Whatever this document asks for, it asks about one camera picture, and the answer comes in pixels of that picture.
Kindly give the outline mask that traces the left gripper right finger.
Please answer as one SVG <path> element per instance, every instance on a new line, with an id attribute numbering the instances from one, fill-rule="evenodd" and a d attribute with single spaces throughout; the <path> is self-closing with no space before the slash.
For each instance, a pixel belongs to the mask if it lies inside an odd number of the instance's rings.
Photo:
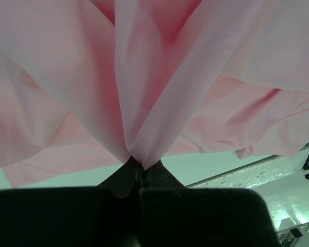
<path id="1" fill-rule="evenodd" d="M 184 187 L 161 162 L 140 171 L 141 246 L 277 246 L 255 191 Z"/>

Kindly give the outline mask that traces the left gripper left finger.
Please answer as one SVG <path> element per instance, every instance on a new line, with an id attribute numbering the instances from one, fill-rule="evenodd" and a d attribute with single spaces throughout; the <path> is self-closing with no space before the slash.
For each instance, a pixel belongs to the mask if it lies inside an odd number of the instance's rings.
<path id="1" fill-rule="evenodd" d="M 130 158 L 97 186 L 0 190 L 0 246 L 138 246 Z"/>

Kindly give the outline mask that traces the pink t-shirt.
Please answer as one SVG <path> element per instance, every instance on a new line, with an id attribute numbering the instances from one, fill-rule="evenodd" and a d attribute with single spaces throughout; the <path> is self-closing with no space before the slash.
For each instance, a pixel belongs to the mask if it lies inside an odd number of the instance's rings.
<path id="1" fill-rule="evenodd" d="M 0 1 L 0 168 L 14 187 L 308 142 L 309 1 Z"/>

